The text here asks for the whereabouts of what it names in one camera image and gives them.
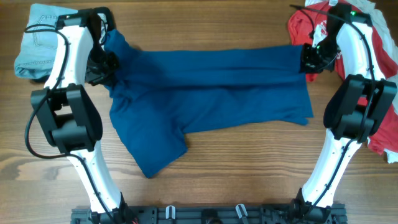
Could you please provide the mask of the blue t-shirt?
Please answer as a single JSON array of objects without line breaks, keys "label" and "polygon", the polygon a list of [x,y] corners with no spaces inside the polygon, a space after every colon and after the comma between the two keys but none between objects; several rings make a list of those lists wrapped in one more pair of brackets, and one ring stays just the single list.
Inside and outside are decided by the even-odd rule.
[{"label": "blue t-shirt", "polygon": [[188,133],[313,115],[299,45],[143,51],[112,30],[104,48],[120,62],[110,120],[148,178],[187,152]]}]

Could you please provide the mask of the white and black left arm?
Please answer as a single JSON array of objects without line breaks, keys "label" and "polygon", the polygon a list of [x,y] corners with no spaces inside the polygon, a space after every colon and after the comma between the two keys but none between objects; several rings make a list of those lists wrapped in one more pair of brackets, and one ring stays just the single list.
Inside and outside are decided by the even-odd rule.
[{"label": "white and black left arm", "polygon": [[38,119],[47,142],[56,147],[56,158],[66,157],[76,169],[90,199],[86,210],[74,210],[72,223],[136,223],[123,195],[114,183],[101,152],[101,116],[85,90],[85,84],[110,86],[119,67],[117,56],[105,52],[107,33],[116,28],[107,7],[82,9],[58,17],[53,25],[26,27],[26,34],[53,32],[58,35],[52,72],[42,90],[33,91],[33,112],[24,138],[28,151],[29,131]]}]

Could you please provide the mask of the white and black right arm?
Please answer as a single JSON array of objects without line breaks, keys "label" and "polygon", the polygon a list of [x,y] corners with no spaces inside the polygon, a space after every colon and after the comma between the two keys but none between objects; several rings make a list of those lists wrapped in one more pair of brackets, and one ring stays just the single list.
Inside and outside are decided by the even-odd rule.
[{"label": "white and black right arm", "polygon": [[301,71],[333,70],[343,57],[345,79],[325,108],[325,142],[315,168],[291,201],[287,219],[293,223],[326,223],[331,218],[336,188],[352,156],[379,129],[397,93],[384,78],[373,48],[369,14],[338,3],[325,12],[326,37],[304,44]]}]

